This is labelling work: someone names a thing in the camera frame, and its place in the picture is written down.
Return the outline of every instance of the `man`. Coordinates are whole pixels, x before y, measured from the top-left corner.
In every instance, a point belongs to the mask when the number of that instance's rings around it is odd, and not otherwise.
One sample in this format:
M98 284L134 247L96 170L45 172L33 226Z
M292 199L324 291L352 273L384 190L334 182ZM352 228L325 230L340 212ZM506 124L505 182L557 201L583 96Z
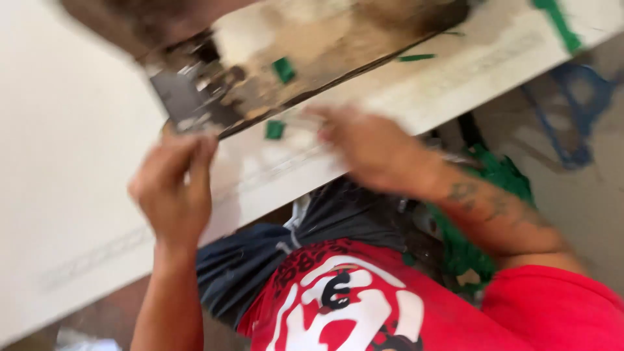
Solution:
M204 304L224 311L217 317L233 310L236 317L225 320L251 338L252 350L624 349L622 300L587 277L559 231L531 207L446 164L389 119L352 107L307 113L326 119L319 136L345 161L350 178L434 203L500 271L476 309L404 265L387 227L366 204L336 201L332 193L341 190L331 188L334 182L315 195L289 244L275 250L271 238L282 240L282 234L260 228L200 252L202 299L211 296ZM206 136L163 140L129 187L157 238L133 351L201 350L211 342L203 340L195 265L198 238L210 219L216 150L216 140ZM338 182L340 188L346 180ZM342 238L324 239L337 231ZM254 261L264 243L279 253ZM214 259L220 264L202 265ZM240 267L275 261L277 269L258 289L255 273L240 284L251 302L226 289ZM220 265L228 267L225 275L214 273ZM243 271L262 271L254 269ZM206 288L202 281L209 277L220 283Z

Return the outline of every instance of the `white painted surface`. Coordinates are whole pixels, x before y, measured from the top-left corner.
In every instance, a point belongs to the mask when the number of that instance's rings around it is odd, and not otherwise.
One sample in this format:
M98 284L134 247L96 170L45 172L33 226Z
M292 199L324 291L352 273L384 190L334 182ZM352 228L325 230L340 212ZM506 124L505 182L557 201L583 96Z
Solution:
M617 0L565 4L588 47L622 28ZM272 40L270 27L248 10L220 22L232 26L221 34L230 60ZM4 345L150 272L152 239L125 183L164 114L131 63L57 9L24 0L0 16ZM467 36L439 36L411 51L436 59L393 62L313 100L359 100L418 133L568 59L548 19L528 2L490 0L459 30ZM316 145L313 123L297 124L282 142L265 141L263 125L223 142L203 243L343 173Z

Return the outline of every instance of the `blue object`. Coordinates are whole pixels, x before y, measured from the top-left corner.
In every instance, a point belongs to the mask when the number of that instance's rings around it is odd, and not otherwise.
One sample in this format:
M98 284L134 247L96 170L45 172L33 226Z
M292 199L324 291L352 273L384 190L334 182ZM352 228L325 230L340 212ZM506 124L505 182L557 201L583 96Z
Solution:
M527 100L533 105L537 118L542 123L544 131L557 152L563 167L569 170L582 169L593 162L592 149L588 140L592 135L593 124L600 115L611 106L613 93L617 85L622 83L624 72L617 75L613 81L601 77L593 68L587 65L566 63L552 71L550 76L557 83L560 92L568 101L572 112L572 122L578 132L578 145L575 150L565 150L557 136L555 129L549 123L542 106L537 102L529 87L525 84L520 87ZM593 96L587 103L576 100L572 93L572 84L584 80L591 88Z

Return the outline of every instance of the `hair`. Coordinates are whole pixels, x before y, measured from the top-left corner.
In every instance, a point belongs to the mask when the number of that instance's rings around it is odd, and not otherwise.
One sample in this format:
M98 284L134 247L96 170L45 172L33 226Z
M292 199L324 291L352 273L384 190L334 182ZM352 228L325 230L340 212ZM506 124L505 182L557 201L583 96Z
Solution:
M191 0L103 0L126 19L133 32L149 46L158 46L167 35L167 23L182 17Z

